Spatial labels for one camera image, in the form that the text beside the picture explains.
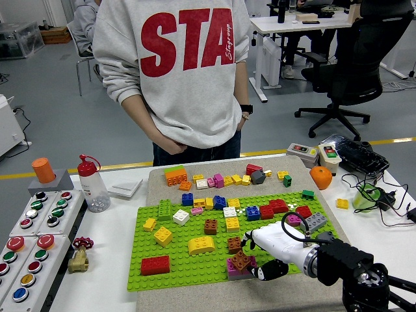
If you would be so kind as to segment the person's right hand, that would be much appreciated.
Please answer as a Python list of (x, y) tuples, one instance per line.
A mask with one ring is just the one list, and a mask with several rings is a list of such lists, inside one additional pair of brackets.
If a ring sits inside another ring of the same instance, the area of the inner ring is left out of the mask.
[(183, 153), (188, 148), (187, 145), (172, 140), (171, 138), (163, 135), (160, 131), (156, 131), (155, 133), (151, 134), (150, 138), (153, 143), (158, 145), (164, 151), (168, 152), (170, 155)]

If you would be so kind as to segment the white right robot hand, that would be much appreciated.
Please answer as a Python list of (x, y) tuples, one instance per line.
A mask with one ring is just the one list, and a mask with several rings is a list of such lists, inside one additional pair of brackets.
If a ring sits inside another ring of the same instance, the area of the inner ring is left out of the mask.
[(259, 229), (247, 231), (241, 246), (250, 241), (250, 248), (255, 246), (268, 252), (273, 259), (262, 266), (248, 266), (248, 271), (262, 281), (274, 280), (286, 275), (289, 264), (295, 264), (305, 275), (317, 277), (318, 244), (305, 246), (304, 236), (293, 227), (282, 228), (281, 222), (275, 222)]

